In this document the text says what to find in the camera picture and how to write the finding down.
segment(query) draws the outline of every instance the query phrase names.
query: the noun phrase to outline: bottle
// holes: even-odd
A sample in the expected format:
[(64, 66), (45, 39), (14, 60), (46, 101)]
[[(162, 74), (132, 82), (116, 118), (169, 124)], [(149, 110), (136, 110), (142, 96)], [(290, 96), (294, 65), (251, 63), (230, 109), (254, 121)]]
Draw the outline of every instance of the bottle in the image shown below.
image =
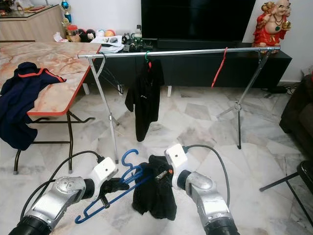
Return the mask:
[(136, 30), (135, 35), (134, 35), (134, 41), (140, 43), (141, 39), (142, 39), (141, 25), (137, 24), (137, 30)]

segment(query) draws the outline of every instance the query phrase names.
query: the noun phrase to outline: marble floor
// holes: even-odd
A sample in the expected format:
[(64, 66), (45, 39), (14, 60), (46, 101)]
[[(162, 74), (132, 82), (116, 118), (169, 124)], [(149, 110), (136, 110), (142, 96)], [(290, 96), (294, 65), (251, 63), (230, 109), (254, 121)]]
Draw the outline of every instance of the marble floor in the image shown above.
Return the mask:
[[(95, 150), (105, 157), (113, 156), (108, 113), (96, 87), (90, 95), (80, 92), (71, 111), (80, 118), (96, 117), (86, 124), (73, 124), (74, 153)], [(236, 147), (236, 119), (230, 112), (217, 115), (229, 107), (243, 89), (173, 87), (168, 98), (161, 90), (159, 120), (151, 124), (146, 139), (135, 138), (134, 114), (125, 105), (125, 95), (113, 89), (105, 91), (114, 116), (120, 121), (116, 127), (118, 154), (136, 148), (139, 156), (130, 157), (133, 164), (148, 160), (151, 154), (162, 155), (175, 144), (202, 143), (213, 146), (222, 156), (230, 179), (230, 210), (241, 235), (308, 235), (313, 228), (285, 184), (260, 192), (258, 189), (287, 174), (305, 159), (301, 148), (285, 134), (278, 123), (289, 99), (287, 94), (269, 95), (252, 89), (242, 111), (242, 150)], [(66, 124), (36, 124), (37, 140), (67, 140)], [(22, 152), (19, 174), (13, 175), (16, 150), (1, 141), (0, 151), (0, 234), (8, 234), (16, 226), (21, 209), (31, 192), (46, 181), (58, 164), (67, 157), (67, 145), (32, 145)], [(222, 168), (214, 153), (206, 149), (192, 149), (188, 153), (191, 170), (211, 177), (226, 199)], [(72, 176), (86, 177), (95, 166), (94, 156), (86, 154), (73, 160)], [(125, 167), (119, 165), (120, 176)], [(68, 175), (64, 166), (57, 176)], [(291, 180), (307, 210), (313, 215), (313, 200), (308, 189), (297, 177)], [(157, 220), (149, 213), (141, 216), (131, 207), (132, 193), (123, 197), (94, 218), (75, 224), (88, 202), (82, 201), (68, 208), (53, 235), (202, 235), (196, 206), (184, 191), (174, 190), (178, 206), (175, 221)]]

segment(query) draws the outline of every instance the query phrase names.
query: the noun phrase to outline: red statue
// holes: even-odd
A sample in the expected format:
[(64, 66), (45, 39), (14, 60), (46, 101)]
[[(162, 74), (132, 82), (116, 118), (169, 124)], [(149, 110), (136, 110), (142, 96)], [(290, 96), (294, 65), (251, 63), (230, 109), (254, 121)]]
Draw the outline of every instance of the red statue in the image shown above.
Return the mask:
[(291, 12), (290, 5), (289, 0), (279, 0), (276, 4), (269, 1), (263, 4), (264, 13), (258, 17), (253, 34), (254, 47), (280, 45), (280, 39), (284, 39), (286, 32), (291, 28), (291, 23), (287, 21)]

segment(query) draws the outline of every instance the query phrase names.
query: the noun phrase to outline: white wall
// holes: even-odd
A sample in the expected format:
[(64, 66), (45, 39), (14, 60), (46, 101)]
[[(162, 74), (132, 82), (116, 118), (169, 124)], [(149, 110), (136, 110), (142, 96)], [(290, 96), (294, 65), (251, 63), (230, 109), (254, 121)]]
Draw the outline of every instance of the white wall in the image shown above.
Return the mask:
[[(31, 0), (45, 4), (45, 0)], [(62, 0), (48, 0), (61, 4)], [(67, 0), (71, 5), (72, 23), (79, 28), (113, 29), (117, 33), (134, 32), (141, 24), (141, 0)]]
[[(266, 0), (257, 0), (246, 29), (243, 42), (253, 42), (256, 19), (262, 13), (261, 6)], [(301, 69), (313, 65), (313, 0), (290, 0), (291, 15), (288, 20), (292, 29), (281, 41), (282, 51), (292, 57), (281, 81), (298, 82)]]
[[(31, 0), (34, 4), (45, 4), (44, 0)], [(62, 0), (48, 0), (60, 4)], [(257, 17), (267, 0), (257, 0), (244, 36), (244, 42), (253, 41)], [(301, 69), (313, 65), (313, 0), (290, 0), (292, 5), (289, 21), (291, 31), (282, 41), (282, 51), (292, 57), (281, 81), (300, 81)], [(141, 0), (68, 0), (72, 10), (73, 24), (88, 29), (114, 29), (117, 33), (135, 31), (141, 24)]]

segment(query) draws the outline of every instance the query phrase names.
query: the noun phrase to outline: marble table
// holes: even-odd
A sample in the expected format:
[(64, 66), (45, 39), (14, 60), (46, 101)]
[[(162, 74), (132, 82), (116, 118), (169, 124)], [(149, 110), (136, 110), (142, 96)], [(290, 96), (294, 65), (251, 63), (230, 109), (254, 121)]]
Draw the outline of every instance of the marble table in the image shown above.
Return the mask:
[[(50, 121), (41, 117), (34, 123), (67, 123), (69, 141), (34, 141), (36, 144), (68, 143), (69, 157), (73, 152), (72, 123), (85, 123), (69, 108), (73, 103), (90, 67), (87, 60), (78, 59), (77, 54), (95, 54), (101, 48), (96, 43), (0, 43), (0, 89), (5, 81), (11, 78), (14, 70), (22, 62), (33, 62), (38, 68), (47, 68), (51, 73), (61, 76), (67, 81), (50, 84), (40, 91), (35, 101), (35, 107), (27, 112), (29, 116), (61, 116), (66, 114), (67, 121)], [(17, 151), (14, 164), (14, 174), (18, 173), (18, 163), (21, 150)], [(69, 173), (72, 172), (72, 159), (69, 160)]]

